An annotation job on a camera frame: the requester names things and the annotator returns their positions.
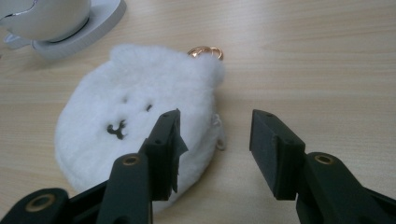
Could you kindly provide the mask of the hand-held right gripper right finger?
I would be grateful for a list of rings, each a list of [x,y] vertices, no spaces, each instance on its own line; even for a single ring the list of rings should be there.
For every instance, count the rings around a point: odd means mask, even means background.
[[[252,112],[249,150],[279,201],[301,224],[389,224],[389,198],[365,188],[342,161],[305,143],[276,115]]]

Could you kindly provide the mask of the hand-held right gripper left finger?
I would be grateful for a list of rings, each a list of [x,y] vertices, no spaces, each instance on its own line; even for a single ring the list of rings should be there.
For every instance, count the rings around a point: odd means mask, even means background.
[[[179,158],[187,151],[180,111],[160,115],[138,152],[114,161],[96,224],[152,224],[152,203],[177,191]]]

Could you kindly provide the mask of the white fluffy bear pouch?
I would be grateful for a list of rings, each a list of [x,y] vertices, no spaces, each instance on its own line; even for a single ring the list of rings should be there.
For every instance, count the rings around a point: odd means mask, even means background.
[[[65,178],[78,192],[107,180],[114,160],[136,153],[159,116],[177,109],[188,150],[179,161],[177,192],[153,209],[171,206],[225,147],[214,97],[224,75],[222,62],[208,53],[116,46],[80,81],[58,119],[55,158]]]

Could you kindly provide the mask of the white stand with bowl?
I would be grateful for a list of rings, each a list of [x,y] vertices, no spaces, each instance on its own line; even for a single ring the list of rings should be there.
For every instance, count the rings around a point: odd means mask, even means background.
[[[31,46],[47,60],[92,45],[121,20],[124,0],[0,0],[0,27],[11,49]]]

